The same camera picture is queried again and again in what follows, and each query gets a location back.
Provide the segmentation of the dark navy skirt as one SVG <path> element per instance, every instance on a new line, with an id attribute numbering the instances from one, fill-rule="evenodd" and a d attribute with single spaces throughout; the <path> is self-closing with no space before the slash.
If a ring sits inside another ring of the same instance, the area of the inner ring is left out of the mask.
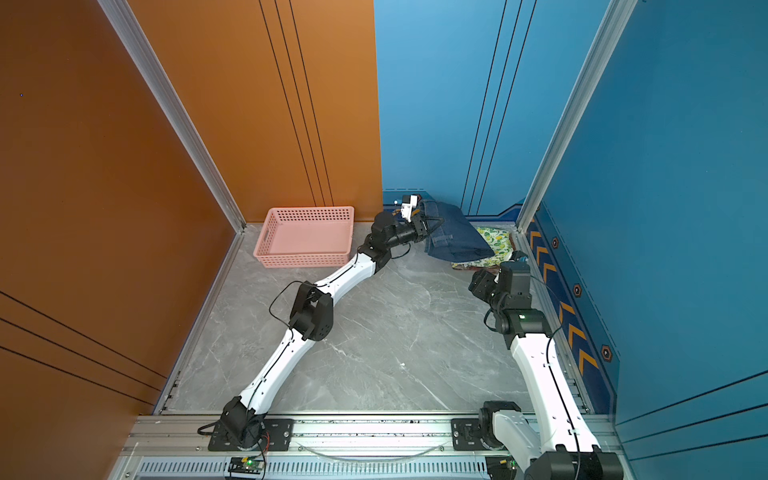
<path id="1" fill-rule="evenodd" d="M 487 241 L 459 207 L 435 200 L 423 200 L 420 206 L 430 231 L 425 240 L 428 256 L 451 263 L 465 263 L 494 255 Z"/>

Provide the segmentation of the lemon print skirt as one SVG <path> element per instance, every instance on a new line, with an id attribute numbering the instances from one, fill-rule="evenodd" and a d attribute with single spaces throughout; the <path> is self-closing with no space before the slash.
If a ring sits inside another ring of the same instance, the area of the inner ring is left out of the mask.
<path id="1" fill-rule="evenodd" d="M 511 233 L 502 228 L 477 226 L 477 232 L 493 251 L 491 257 L 480 260 L 453 263 L 454 270 L 497 269 L 502 262 L 509 261 L 515 251 Z"/>

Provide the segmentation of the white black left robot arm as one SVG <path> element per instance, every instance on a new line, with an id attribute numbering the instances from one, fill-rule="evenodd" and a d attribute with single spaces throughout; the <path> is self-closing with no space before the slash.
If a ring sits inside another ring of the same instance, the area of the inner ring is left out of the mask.
<path id="1" fill-rule="evenodd" d="M 423 207 L 401 221 L 388 212 L 377 214 L 370 232 L 345 265 L 317 283 L 298 284 L 286 333 L 254 380 L 225 404 L 220 417 L 198 428 L 211 438 L 211 451 L 254 451 L 266 447 L 266 416 L 283 384 L 305 354 L 324 340 L 334 326 L 336 303 L 393 259 L 396 246 L 416 244 L 432 235 L 444 220 L 428 216 Z"/>

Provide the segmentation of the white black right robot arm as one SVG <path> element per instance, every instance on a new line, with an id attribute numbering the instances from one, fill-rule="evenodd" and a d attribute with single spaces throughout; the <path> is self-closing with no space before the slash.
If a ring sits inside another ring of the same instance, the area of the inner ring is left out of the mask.
<path id="1" fill-rule="evenodd" d="M 570 392 L 555 338 L 558 330 L 532 305 L 527 264 L 504 262 L 499 271 L 473 273 L 468 290 L 488 305 L 483 322 L 504 337 L 530 395 L 538 429 L 513 402 L 487 401 L 480 409 L 482 441 L 505 449 L 524 479 L 622 479 L 619 456 L 601 447 Z"/>

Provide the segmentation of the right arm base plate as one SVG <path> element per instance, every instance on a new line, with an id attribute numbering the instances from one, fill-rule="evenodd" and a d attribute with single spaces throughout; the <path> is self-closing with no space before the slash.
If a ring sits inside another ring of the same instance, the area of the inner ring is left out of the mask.
<path id="1" fill-rule="evenodd" d="M 460 417 L 450 420 L 451 440 L 454 451 L 492 451 L 484 441 L 480 420 L 477 417 Z"/>

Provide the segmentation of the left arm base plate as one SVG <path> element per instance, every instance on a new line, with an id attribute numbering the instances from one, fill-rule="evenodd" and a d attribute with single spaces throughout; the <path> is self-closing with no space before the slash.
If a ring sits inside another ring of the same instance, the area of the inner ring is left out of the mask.
<path id="1" fill-rule="evenodd" d="M 211 452 L 286 452 L 289 450 L 294 420 L 291 418 L 267 418 L 258 446 L 239 447 L 235 437 L 216 422 L 212 427 L 207 449 Z"/>

